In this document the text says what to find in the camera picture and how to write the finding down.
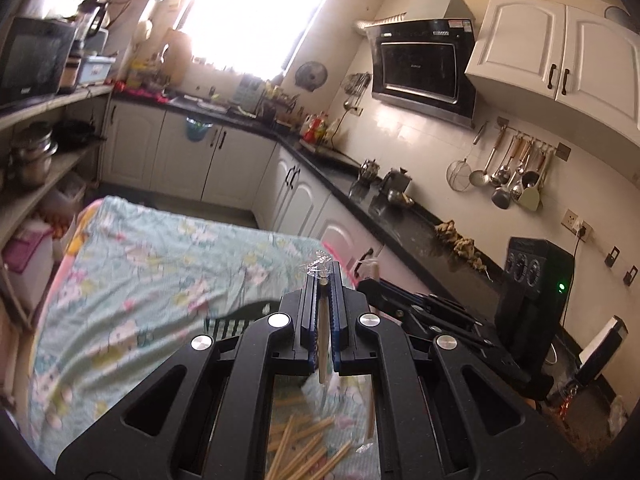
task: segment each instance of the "window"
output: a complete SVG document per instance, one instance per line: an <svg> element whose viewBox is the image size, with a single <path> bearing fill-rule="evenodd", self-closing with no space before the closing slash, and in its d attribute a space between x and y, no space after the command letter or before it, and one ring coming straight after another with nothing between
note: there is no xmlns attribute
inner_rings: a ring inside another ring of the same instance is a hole
<svg viewBox="0 0 640 480"><path fill-rule="evenodd" d="M193 55L268 79L288 64L322 0L194 0L180 30Z"/></svg>

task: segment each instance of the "white cabinet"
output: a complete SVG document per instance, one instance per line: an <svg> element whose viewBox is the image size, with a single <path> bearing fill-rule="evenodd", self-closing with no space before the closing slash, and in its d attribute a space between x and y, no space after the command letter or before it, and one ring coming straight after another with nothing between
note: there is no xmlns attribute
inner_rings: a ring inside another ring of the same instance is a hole
<svg viewBox="0 0 640 480"><path fill-rule="evenodd" d="M282 203L291 191L289 183L294 166L293 156L284 147L276 145L252 206L260 229L273 231Z"/></svg>
<svg viewBox="0 0 640 480"><path fill-rule="evenodd" d="M567 7L562 81L556 100L640 144L640 36Z"/></svg>
<svg viewBox="0 0 640 480"><path fill-rule="evenodd" d="M152 191L200 200L216 150L220 126L212 126L200 137L187 137L184 115L168 112L162 124L156 152Z"/></svg>
<svg viewBox="0 0 640 480"><path fill-rule="evenodd" d="M290 176L287 195L274 230L295 236L309 236L329 190L298 164Z"/></svg>
<svg viewBox="0 0 640 480"><path fill-rule="evenodd" d="M543 0L489 0L466 74L556 95L565 6Z"/></svg>
<svg viewBox="0 0 640 480"><path fill-rule="evenodd" d="M378 255L380 278L404 288L407 292L430 294L429 288L412 273L388 247L383 247Z"/></svg>
<svg viewBox="0 0 640 480"><path fill-rule="evenodd" d="M382 244L333 196L324 204L310 236L324 243L346 270L352 270L369 249L376 255L382 248Z"/></svg>
<svg viewBox="0 0 640 480"><path fill-rule="evenodd" d="M218 138L202 201L251 209L275 142L227 127Z"/></svg>
<svg viewBox="0 0 640 480"><path fill-rule="evenodd" d="M164 110L112 101L107 120L101 179L150 189Z"/></svg>

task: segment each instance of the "power outlet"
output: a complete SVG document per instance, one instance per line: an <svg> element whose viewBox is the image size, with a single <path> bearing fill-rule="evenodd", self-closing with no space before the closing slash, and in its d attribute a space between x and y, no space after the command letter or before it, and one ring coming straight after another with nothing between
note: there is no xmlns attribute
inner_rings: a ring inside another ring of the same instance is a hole
<svg viewBox="0 0 640 480"><path fill-rule="evenodd" d="M585 233L580 238L580 240L582 240L583 242L586 242L589 239L589 236L591 236L591 233L593 232L593 228L570 209L566 210L566 213L564 213L564 217L562 217L562 221L560 223L564 227L569 229L569 231L571 231L574 235L577 235L578 230L581 227L584 227Z"/></svg>

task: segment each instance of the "silver screw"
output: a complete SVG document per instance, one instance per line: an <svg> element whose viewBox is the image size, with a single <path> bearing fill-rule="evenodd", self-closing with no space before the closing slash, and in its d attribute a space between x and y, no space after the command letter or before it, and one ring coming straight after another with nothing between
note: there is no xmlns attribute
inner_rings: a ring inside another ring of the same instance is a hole
<svg viewBox="0 0 640 480"><path fill-rule="evenodd" d="M362 316L360 316L360 323L364 326L377 326L380 324L380 318L375 314L362 314Z"/></svg>
<svg viewBox="0 0 640 480"><path fill-rule="evenodd" d="M439 338L436 339L436 344L443 350L453 350L458 346L456 338L447 334L439 336Z"/></svg>
<svg viewBox="0 0 640 480"><path fill-rule="evenodd" d="M282 312L276 312L275 314L271 314L269 316L269 324L274 328L282 328L283 326L287 326L289 324L289 316L287 316L287 314L283 314Z"/></svg>
<svg viewBox="0 0 640 480"><path fill-rule="evenodd" d="M213 344L213 339L208 335L197 335L191 340L191 348L194 350L206 350Z"/></svg>

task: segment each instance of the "black microwave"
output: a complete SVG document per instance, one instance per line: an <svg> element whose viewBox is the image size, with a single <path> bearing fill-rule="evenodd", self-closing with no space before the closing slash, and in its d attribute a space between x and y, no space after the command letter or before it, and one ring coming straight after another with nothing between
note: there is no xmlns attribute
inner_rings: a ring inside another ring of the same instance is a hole
<svg viewBox="0 0 640 480"><path fill-rule="evenodd" d="M0 108L58 92L76 27L15 18L0 54Z"/></svg>
<svg viewBox="0 0 640 480"><path fill-rule="evenodd" d="M413 20L367 27L372 96L471 127L476 89L465 69L476 41L470 20Z"/></svg>

